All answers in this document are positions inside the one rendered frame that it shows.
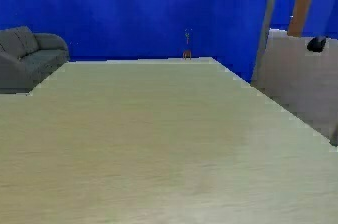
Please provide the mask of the black round object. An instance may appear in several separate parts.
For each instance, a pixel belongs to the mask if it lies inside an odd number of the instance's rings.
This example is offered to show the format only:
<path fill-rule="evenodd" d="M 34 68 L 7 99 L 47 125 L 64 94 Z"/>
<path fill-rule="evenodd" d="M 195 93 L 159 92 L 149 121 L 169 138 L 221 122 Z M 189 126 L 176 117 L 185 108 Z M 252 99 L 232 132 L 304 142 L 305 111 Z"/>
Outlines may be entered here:
<path fill-rule="evenodd" d="M 317 36 L 309 41 L 307 44 L 307 50 L 310 52 L 320 53 L 324 50 L 326 45 L 326 36 Z"/>

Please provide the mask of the brown room door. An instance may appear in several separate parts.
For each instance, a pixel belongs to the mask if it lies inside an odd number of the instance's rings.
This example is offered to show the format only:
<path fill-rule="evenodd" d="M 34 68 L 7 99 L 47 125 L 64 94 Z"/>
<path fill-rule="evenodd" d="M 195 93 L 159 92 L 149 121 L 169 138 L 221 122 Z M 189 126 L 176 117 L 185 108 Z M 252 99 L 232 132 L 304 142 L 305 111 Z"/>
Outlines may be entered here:
<path fill-rule="evenodd" d="M 287 34 L 293 37 L 300 37 L 305 26 L 311 0 L 295 0 L 292 18 L 290 20 Z"/>

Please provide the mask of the grey sofa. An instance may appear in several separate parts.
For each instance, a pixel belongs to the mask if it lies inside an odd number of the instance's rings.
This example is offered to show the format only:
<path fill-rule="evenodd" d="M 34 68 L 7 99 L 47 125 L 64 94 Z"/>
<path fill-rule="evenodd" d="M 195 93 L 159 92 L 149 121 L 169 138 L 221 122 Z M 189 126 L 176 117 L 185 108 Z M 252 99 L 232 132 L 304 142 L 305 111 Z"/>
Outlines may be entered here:
<path fill-rule="evenodd" d="M 0 94 L 29 93 L 70 59 L 66 42 L 27 26 L 0 30 Z"/>

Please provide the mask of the small plant in brown pot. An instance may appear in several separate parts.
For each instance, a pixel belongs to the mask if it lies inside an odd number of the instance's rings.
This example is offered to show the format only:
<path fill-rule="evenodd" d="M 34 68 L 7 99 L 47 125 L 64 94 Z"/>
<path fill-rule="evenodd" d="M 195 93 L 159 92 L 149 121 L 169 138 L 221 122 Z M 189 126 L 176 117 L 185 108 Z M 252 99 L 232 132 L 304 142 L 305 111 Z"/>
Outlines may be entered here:
<path fill-rule="evenodd" d="M 185 31 L 185 38 L 186 38 L 186 49 L 183 51 L 182 57 L 184 60 L 192 58 L 192 52 L 189 46 L 190 43 L 190 33 L 188 30 Z"/>

